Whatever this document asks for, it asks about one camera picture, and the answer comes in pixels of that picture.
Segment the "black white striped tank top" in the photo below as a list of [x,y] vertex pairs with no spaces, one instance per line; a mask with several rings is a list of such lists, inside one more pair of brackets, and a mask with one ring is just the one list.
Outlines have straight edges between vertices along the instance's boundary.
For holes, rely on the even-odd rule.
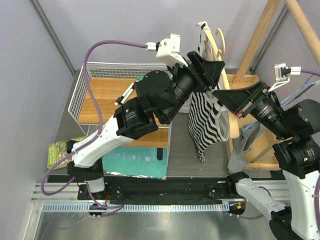
[[[201,28],[198,53],[206,60],[220,60],[225,53],[217,47],[211,29],[206,21],[196,24]],[[188,132],[197,151],[198,159],[204,163],[208,147],[216,143],[226,142],[230,137],[229,114],[226,107],[213,95],[213,91],[221,88],[223,78],[219,79],[215,88],[206,92],[194,92],[190,96],[188,114]]]

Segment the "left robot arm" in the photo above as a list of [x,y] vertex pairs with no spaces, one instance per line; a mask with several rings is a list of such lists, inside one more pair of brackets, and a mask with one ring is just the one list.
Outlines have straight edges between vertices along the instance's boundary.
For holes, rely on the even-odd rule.
[[138,140],[169,125],[192,93],[215,88],[225,62],[206,60],[197,52],[187,53],[185,66],[153,70],[134,83],[136,97],[118,107],[106,123],[84,140],[68,141],[72,155],[67,173],[89,184],[89,194],[100,200],[107,192],[102,158],[113,149]]

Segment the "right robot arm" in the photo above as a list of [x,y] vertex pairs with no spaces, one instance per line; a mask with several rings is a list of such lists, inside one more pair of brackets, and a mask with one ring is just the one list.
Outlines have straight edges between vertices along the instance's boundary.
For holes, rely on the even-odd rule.
[[272,148],[288,186],[290,205],[274,200],[244,172],[226,178],[226,193],[250,201],[278,240],[319,239],[320,147],[313,135],[320,131],[320,104],[304,99],[283,109],[276,93],[263,82],[213,94],[235,116],[253,116],[279,140]]

